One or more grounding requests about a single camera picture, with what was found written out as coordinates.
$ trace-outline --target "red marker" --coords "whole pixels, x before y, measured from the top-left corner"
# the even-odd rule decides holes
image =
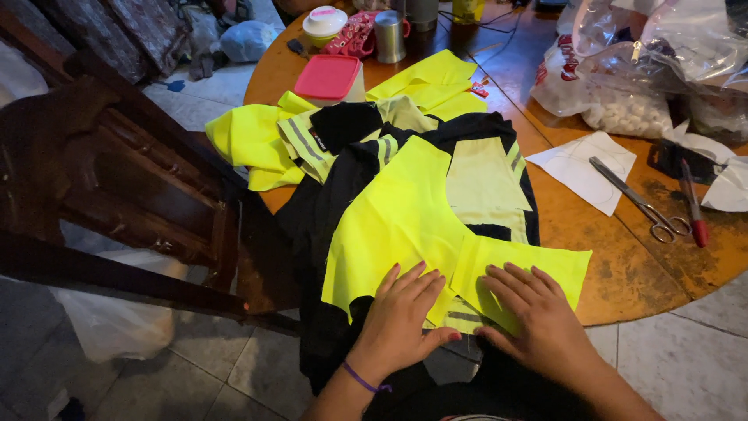
[[[681,159],[681,169],[683,170],[683,181],[685,183],[683,193],[688,196],[688,204],[691,206],[693,239],[696,240],[697,246],[706,247],[709,242],[709,231],[706,230],[706,222],[701,218],[701,209],[696,198],[696,188],[693,186],[693,176],[691,176],[691,169],[688,167],[686,160]]]

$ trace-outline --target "red tag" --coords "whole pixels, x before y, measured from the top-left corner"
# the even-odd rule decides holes
[[[473,87],[470,90],[480,95],[481,97],[485,98],[488,96],[488,91],[483,89],[483,85],[480,82],[473,82]]]

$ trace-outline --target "round wooden table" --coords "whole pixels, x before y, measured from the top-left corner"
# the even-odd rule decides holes
[[[487,2],[483,21],[508,11],[505,5]],[[406,42],[408,55],[397,64],[364,59],[366,89],[442,49],[466,61],[478,63],[473,81],[488,75],[489,112],[500,112],[512,121],[521,153],[527,157],[591,133],[578,116],[557,118],[529,95],[535,72],[545,50],[556,39],[557,15],[521,9],[492,26],[518,30],[508,34],[453,25],[443,16],[435,30],[412,32]],[[307,61],[290,52],[286,42],[304,42],[298,18],[283,31],[257,64],[247,87],[244,104],[277,105],[285,91],[293,89]],[[665,215],[688,217],[687,203],[678,181],[647,165],[652,144],[643,139],[613,136],[637,155],[627,183]],[[748,146],[736,150],[748,154]],[[748,269],[748,214],[703,209],[710,243],[700,249],[691,236],[673,244],[660,243],[649,233],[652,223],[625,196],[612,217],[585,202],[538,166],[527,164],[540,216],[541,244],[546,247],[593,250],[577,308],[586,326],[629,321],[656,315],[704,297]],[[697,185],[703,197],[706,186]],[[285,186],[260,193],[275,213],[293,193]]]

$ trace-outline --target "white bowl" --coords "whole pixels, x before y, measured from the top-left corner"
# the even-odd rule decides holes
[[[301,27],[312,37],[323,38],[335,35],[348,21],[346,12],[332,6],[321,6],[304,18]]]

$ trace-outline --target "plastic container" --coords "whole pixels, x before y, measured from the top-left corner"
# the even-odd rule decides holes
[[[304,18],[301,27],[317,48],[322,48],[330,42],[343,25],[348,22],[346,12],[332,6],[321,6]]]
[[[364,102],[364,67],[349,55],[315,55],[304,67],[293,89],[315,106],[331,106],[341,101]]]

